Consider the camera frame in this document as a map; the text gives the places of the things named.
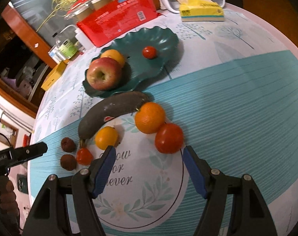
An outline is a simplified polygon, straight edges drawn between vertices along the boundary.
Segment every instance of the tablecloth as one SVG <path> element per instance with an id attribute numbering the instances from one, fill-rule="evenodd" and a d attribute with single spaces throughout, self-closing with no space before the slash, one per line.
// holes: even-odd
<path id="1" fill-rule="evenodd" d="M 298 105 L 295 103 L 298 102 L 298 60 L 283 42 L 244 14 L 229 9 L 224 12 L 225 22 L 182 23 L 179 15 L 164 11 L 162 16 L 133 29 L 168 27 L 180 38 L 178 53 L 163 72 L 157 78 L 141 83 L 138 88 L 152 94 L 155 101 L 162 104 L 168 118 L 183 128 L 188 144 L 202 146 L 205 150 L 202 152 L 203 158 L 231 175 L 255 175 L 279 235 L 286 235 L 298 219 L 298 190 L 293 190 L 298 183 L 298 156 L 295 155 L 298 146 L 286 146 L 286 141 L 290 144 L 296 142 L 293 137 L 297 131 L 291 129 L 298 125 Z M 101 100 L 90 98 L 82 87 L 84 71 L 100 51 L 101 48 L 93 48 L 77 58 L 44 95 L 31 142 L 46 142 L 49 155 L 29 163 L 32 198 L 49 174 L 68 175 L 67 172 L 56 171 L 56 156 L 62 154 L 57 151 L 59 142 L 56 139 L 60 141 L 65 132 L 75 139 L 80 118 Z M 197 109 L 200 113 L 194 114 L 191 109 Z M 259 131 L 255 121 L 261 125 L 260 135 L 257 134 Z M 282 142 L 277 145 L 273 143 L 275 147 L 270 145 L 273 138 L 279 139 L 285 135 Z M 265 150 L 266 146 L 270 146 L 267 156 L 255 156 L 255 149 Z M 279 152 L 277 156 L 277 150 L 284 147 L 289 150 L 287 156 L 284 152 Z M 231 168 L 227 160 L 235 163 L 238 156 L 219 151 L 218 148 L 236 154 L 244 150 L 249 155 L 240 156 L 240 165 Z M 290 162 L 294 164 L 286 163 L 293 156 Z M 284 173 L 291 166 L 297 169 L 292 170 L 290 175 L 267 173 L 266 176 L 266 173 L 259 171 L 260 166 L 270 167 L 268 171 L 274 173 L 279 173 L 279 166 L 284 167 Z M 273 184 L 274 178 L 277 178 L 277 184 L 271 187 L 268 184 Z M 113 235 L 175 235 L 175 230 L 179 232 L 180 226 L 185 225 L 180 235 L 192 235 L 204 203 L 194 194 L 191 181 L 186 187 L 183 201 L 178 203 L 179 207 L 166 221 L 145 231 L 124 229 L 125 232 L 122 232 L 106 227 L 106 232 Z M 188 210 L 187 207 L 196 198 L 201 203 L 200 207 Z M 70 217 L 75 228 L 75 217 L 73 214 Z M 220 235 L 226 233 L 227 222 L 225 218 Z"/>

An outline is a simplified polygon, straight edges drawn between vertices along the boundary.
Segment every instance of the banana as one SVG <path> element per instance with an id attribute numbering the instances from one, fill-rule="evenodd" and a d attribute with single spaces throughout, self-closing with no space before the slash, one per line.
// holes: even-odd
<path id="1" fill-rule="evenodd" d="M 82 140 L 90 139 L 107 121 L 118 116 L 136 112 L 149 97 L 139 91 L 129 91 L 110 96 L 94 105 L 82 118 L 78 135 Z"/>

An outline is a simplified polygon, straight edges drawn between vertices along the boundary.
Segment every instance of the green plate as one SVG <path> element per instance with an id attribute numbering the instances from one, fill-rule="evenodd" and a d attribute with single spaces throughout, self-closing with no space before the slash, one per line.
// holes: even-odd
<path id="1" fill-rule="evenodd" d="M 101 50 L 100 55 L 106 50 L 115 49 L 126 58 L 123 67 L 123 76 L 117 88 L 109 91 L 95 90 L 87 82 L 87 70 L 82 85 L 90 97 L 107 98 L 113 94 L 134 90 L 145 79 L 157 76 L 163 66 L 176 52 L 178 37 L 169 28 L 160 27 L 142 28 L 138 32 L 129 32 L 123 38 L 115 39 L 112 44 Z M 154 59 L 142 56 L 142 49 L 153 46 L 158 52 Z"/>

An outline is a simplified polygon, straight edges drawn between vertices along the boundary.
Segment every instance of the yellow tissue box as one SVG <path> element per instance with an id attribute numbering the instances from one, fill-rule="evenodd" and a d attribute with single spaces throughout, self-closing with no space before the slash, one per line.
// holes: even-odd
<path id="1" fill-rule="evenodd" d="M 188 0 L 179 6 L 182 21 L 224 21 L 223 9 L 216 2 Z"/>
<path id="2" fill-rule="evenodd" d="M 66 69 L 66 64 L 61 61 L 54 69 L 46 76 L 41 88 L 47 91 L 63 74 Z"/>

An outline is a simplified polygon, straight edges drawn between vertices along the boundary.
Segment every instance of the red tomato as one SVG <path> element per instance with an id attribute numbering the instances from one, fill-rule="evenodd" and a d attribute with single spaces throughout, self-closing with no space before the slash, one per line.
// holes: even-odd
<path id="1" fill-rule="evenodd" d="M 81 165 L 89 166 L 94 157 L 87 148 L 81 148 L 77 152 L 76 160 Z"/>
<path id="2" fill-rule="evenodd" d="M 147 46 L 142 50 L 142 55 L 147 59 L 153 59 L 156 57 L 156 48 Z"/>
<path id="3" fill-rule="evenodd" d="M 180 126 L 174 123 L 165 123 L 156 134 L 154 144 L 163 154 L 176 153 L 184 143 L 184 135 Z"/>

